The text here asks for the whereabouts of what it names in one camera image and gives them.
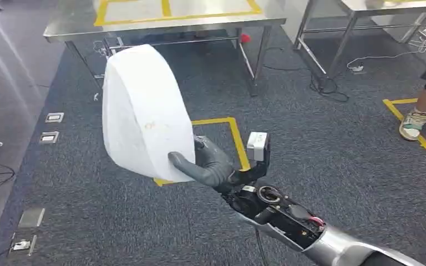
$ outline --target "white cable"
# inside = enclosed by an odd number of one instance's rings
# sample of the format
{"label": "white cable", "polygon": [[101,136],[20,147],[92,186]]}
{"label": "white cable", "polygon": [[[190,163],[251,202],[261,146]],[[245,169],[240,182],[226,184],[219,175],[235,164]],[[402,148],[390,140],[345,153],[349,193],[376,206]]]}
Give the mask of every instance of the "white cable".
{"label": "white cable", "polygon": [[351,65],[352,63],[356,62],[356,61],[359,61],[359,60],[365,60],[365,59],[379,59],[379,58],[397,58],[397,57],[400,57],[401,55],[405,55],[405,54],[425,53],[425,52],[426,52],[426,39],[423,39],[422,37],[419,37],[419,39],[420,39],[420,41],[417,41],[417,40],[411,40],[411,41],[409,42],[409,44],[410,44],[410,45],[412,45],[412,46],[415,46],[415,47],[418,47],[418,48],[419,48],[417,51],[413,51],[413,52],[405,52],[405,53],[398,54],[398,55],[395,55],[395,56],[392,56],[392,57],[388,57],[388,56],[386,56],[386,57],[361,57],[361,58],[355,58],[355,59],[353,59],[352,61],[350,61],[350,62],[348,62],[348,63],[347,63],[347,69],[352,70],[353,68],[351,68],[351,67],[350,67],[350,65]]}

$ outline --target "table top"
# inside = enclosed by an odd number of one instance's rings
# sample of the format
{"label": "table top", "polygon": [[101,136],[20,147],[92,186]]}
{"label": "table top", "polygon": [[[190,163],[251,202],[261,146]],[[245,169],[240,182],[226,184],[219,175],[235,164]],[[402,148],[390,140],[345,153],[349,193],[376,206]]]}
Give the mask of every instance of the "table top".
{"label": "table top", "polygon": [[426,0],[339,0],[353,12],[376,15],[426,12]]}
{"label": "table top", "polygon": [[276,0],[60,0],[49,42],[285,24]]}

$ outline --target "table leg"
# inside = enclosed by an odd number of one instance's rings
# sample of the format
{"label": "table leg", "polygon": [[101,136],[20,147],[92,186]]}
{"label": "table leg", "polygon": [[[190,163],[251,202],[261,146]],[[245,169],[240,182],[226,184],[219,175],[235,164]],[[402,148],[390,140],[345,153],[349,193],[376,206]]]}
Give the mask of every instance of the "table leg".
{"label": "table leg", "polygon": [[104,44],[105,57],[107,58],[107,60],[109,60],[110,56],[114,55],[116,51],[110,49],[110,44],[106,38],[102,39],[102,43]]}
{"label": "table leg", "polygon": [[257,85],[257,80],[262,73],[263,61],[265,60],[265,54],[267,53],[268,40],[270,40],[270,33],[272,32],[272,26],[265,26],[263,28],[262,40],[260,41],[260,49],[258,51],[257,65],[254,72],[253,83]]}
{"label": "table leg", "polygon": [[420,14],[420,16],[417,18],[417,20],[414,22],[414,26],[406,32],[404,37],[399,41],[400,43],[407,43],[412,39],[414,34],[419,31],[420,25],[425,24],[426,22],[426,13]]}
{"label": "table leg", "polygon": [[308,4],[306,5],[305,13],[303,14],[303,19],[301,20],[300,27],[298,28],[298,32],[296,33],[295,42],[293,43],[293,47],[296,50],[299,50],[301,48],[301,43],[298,39],[301,38],[301,40],[304,40],[303,32],[305,31],[306,26],[308,25],[308,22],[311,19],[311,13],[313,12],[315,5],[316,0],[309,0]]}
{"label": "table leg", "polygon": [[237,40],[236,40],[236,50],[241,53],[241,36],[242,36],[242,28],[237,28],[236,29],[236,36],[237,36]]}
{"label": "table leg", "polygon": [[90,67],[87,64],[87,62],[85,61],[84,57],[80,54],[80,52],[79,52],[78,48],[76,47],[76,45],[74,44],[74,42],[73,41],[67,41],[66,47],[68,47],[68,49],[71,51],[71,53],[73,53],[73,55],[76,58],[78,58],[84,64],[85,68],[87,69],[87,71],[90,74],[91,80],[96,84],[97,88],[102,90],[102,86],[100,86],[100,84],[97,82],[97,80],[95,78],[95,74],[90,69]]}
{"label": "table leg", "polygon": [[334,78],[334,75],[336,74],[336,69],[339,65],[339,61],[341,59],[342,53],[344,52],[345,46],[347,45],[350,35],[352,34],[352,29],[353,27],[355,27],[357,20],[358,20],[358,17],[355,15],[355,12],[352,13],[350,15],[350,21],[347,25],[347,28],[344,32],[341,43],[339,45],[339,49],[337,50],[336,56],[334,57],[331,67],[329,68],[329,71],[327,72],[327,76],[329,78]]}

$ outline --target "white paper roll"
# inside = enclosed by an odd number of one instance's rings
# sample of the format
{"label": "white paper roll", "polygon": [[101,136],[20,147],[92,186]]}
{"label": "white paper roll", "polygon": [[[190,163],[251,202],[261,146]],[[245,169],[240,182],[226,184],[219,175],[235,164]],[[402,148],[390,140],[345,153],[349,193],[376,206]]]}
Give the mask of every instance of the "white paper roll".
{"label": "white paper roll", "polygon": [[110,57],[105,70],[103,131],[107,153],[144,176],[191,181],[168,159],[181,152],[195,163],[194,133],[175,77],[150,45]]}

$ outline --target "red object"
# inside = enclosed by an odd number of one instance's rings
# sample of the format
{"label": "red object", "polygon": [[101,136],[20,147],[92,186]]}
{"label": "red object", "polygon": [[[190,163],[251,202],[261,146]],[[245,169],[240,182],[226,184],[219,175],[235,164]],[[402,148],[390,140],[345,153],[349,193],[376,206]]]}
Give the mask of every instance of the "red object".
{"label": "red object", "polygon": [[241,34],[241,43],[248,43],[251,41],[251,37],[247,34]]}

